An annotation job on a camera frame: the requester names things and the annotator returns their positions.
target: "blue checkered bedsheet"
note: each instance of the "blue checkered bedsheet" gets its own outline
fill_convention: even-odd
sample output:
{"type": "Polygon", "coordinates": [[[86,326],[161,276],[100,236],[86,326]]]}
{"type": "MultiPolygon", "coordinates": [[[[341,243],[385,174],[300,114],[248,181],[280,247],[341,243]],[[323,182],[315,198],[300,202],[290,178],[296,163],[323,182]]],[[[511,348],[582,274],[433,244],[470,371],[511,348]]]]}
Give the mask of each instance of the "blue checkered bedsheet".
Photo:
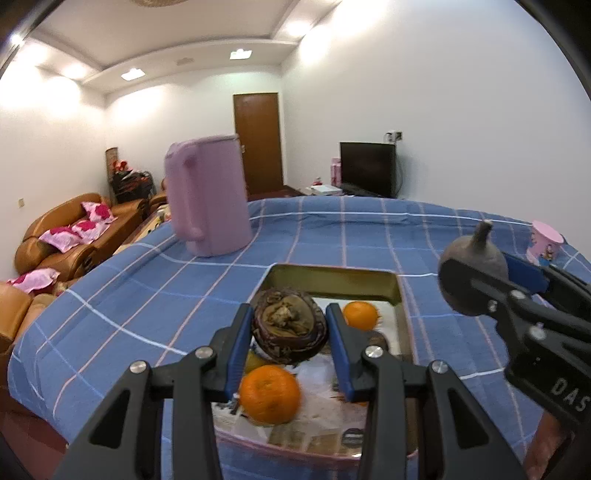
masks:
{"type": "MultiPolygon", "coordinates": [[[[402,278],[415,360],[447,360],[522,456],[540,408],[506,383],[507,354],[488,317],[454,313],[437,286],[437,262],[482,218],[492,240],[524,256],[530,225],[499,215],[403,200],[357,197],[267,199],[249,204],[254,231],[244,249],[195,258],[169,223],[81,279],[27,330],[9,365],[11,395],[71,441],[134,360],[178,361],[231,323],[241,302],[276,263],[389,270],[402,278]]],[[[591,281],[591,264],[565,245],[559,266],[591,281]]],[[[170,472],[170,405],[163,430],[163,478],[170,472]]],[[[258,461],[244,447],[222,444],[226,480],[354,478],[347,467],[258,461]]]]}

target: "television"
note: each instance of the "television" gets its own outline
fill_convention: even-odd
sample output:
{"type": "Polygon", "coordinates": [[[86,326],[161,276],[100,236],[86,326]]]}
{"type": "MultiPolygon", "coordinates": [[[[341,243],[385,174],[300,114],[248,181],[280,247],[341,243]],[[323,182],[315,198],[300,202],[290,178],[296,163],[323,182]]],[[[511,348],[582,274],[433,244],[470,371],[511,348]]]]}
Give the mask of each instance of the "television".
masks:
{"type": "Polygon", "coordinates": [[[396,145],[341,142],[340,163],[345,193],[396,198],[396,145]]]}

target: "metal screw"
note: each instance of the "metal screw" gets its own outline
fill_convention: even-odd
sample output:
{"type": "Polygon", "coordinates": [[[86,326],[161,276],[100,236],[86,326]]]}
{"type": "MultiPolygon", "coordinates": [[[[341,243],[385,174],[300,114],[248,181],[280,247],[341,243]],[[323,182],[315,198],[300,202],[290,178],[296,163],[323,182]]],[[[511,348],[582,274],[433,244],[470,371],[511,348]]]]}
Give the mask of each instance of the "metal screw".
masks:
{"type": "Polygon", "coordinates": [[[137,360],[129,366],[129,371],[133,374],[140,374],[146,371],[148,364],[143,360],[137,360]]]}
{"type": "Polygon", "coordinates": [[[511,290],[511,293],[509,293],[509,295],[511,295],[515,300],[525,299],[525,295],[521,293],[519,290],[511,290]]]}
{"type": "Polygon", "coordinates": [[[200,346],[195,350],[195,356],[197,358],[209,358],[213,355],[213,349],[209,346],[200,346]]]}
{"type": "Polygon", "coordinates": [[[365,355],[370,358],[380,358],[384,354],[384,349],[377,345],[370,345],[365,349],[365,355]]]}
{"type": "Polygon", "coordinates": [[[449,365],[443,360],[435,360],[431,364],[431,370],[433,370],[436,374],[444,374],[449,370],[449,365]]]}
{"type": "Polygon", "coordinates": [[[535,325],[530,327],[530,336],[539,342],[546,340],[546,332],[544,329],[535,325]]]}

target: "pink pitcher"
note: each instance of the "pink pitcher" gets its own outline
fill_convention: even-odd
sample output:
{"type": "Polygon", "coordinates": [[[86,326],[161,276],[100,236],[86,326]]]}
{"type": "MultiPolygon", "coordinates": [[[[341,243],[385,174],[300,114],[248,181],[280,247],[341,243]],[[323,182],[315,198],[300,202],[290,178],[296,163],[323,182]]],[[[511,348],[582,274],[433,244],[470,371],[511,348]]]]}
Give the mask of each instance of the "pink pitcher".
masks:
{"type": "Polygon", "coordinates": [[[252,239],[237,135],[173,144],[164,159],[173,228],[198,257],[223,255],[252,239]]]}

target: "pink cushion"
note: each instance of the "pink cushion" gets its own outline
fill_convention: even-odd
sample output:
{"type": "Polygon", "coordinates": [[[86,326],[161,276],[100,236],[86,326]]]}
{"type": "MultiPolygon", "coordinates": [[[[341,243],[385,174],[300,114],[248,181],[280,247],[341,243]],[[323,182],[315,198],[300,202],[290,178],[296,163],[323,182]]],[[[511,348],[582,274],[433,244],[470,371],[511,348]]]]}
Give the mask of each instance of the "pink cushion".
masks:
{"type": "Polygon", "coordinates": [[[88,214],[88,219],[96,223],[112,223],[117,220],[111,209],[104,203],[82,202],[82,206],[88,214]]]}
{"type": "Polygon", "coordinates": [[[39,240],[53,245],[63,254],[76,245],[84,244],[82,237],[68,226],[52,228],[41,235],[39,240]]]}
{"type": "Polygon", "coordinates": [[[40,268],[32,272],[25,273],[18,278],[8,280],[7,283],[13,287],[22,290],[25,293],[31,293],[33,290],[42,290],[57,280],[60,273],[53,268],[40,268]]]}
{"type": "Polygon", "coordinates": [[[72,225],[72,231],[82,237],[82,241],[88,245],[94,242],[110,227],[108,223],[96,223],[90,220],[80,220],[72,225]]]}

